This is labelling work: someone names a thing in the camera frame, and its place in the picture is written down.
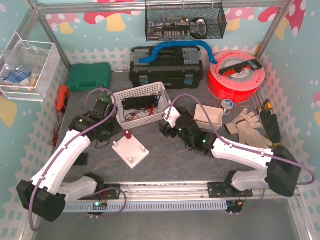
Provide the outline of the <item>large red spring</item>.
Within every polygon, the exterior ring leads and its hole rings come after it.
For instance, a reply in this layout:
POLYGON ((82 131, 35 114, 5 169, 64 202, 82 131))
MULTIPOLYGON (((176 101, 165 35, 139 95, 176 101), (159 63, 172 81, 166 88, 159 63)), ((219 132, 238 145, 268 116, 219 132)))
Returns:
POLYGON ((131 131, 130 130, 126 130, 125 132, 125 137, 126 137, 126 139, 131 139, 132 138, 132 134, 131 134, 131 131))

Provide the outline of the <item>white peg base plate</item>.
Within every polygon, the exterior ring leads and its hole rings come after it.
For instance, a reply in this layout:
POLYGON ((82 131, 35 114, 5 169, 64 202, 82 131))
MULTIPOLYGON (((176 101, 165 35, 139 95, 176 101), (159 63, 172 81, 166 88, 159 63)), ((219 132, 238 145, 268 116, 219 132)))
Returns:
POLYGON ((112 149, 131 169, 134 169, 150 154, 150 151, 133 135, 131 139, 126 139, 124 135, 120 140, 114 141, 112 149))

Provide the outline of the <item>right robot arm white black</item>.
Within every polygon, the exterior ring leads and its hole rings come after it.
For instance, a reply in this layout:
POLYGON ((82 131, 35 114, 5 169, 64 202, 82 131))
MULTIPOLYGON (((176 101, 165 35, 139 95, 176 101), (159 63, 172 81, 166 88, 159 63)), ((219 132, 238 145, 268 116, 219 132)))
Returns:
POLYGON ((251 171, 231 171, 226 179, 228 188, 243 192, 250 189, 270 189, 283 197, 292 197, 297 186, 311 185, 315 173, 297 162, 284 146, 275 149, 258 148, 231 141, 212 132, 202 132, 187 111, 170 104, 163 112, 170 134, 177 134, 193 151, 214 159, 233 161, 252 168, 251 171))

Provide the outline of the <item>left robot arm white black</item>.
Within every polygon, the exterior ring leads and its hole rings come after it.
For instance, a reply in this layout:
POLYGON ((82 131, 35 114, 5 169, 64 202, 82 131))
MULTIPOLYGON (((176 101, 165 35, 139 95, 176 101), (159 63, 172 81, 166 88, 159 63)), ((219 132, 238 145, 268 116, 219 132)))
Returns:
POLYGON ((54 222, 68 204, 118 190, 116 187, 105 187, 104 179, 90 172, 77 181, 62 185, 83 151, 94 140, 110 139, 119 128, 116 96, 107 88, 103 91, 109 101, 99 99, 93 110, 74 118, 61 145, 48 162, 29 181, 21 180, 16 187, 23 208, 28 210, 29 226, 33 232, 41 229, 35 226, 34 216, 54 222))

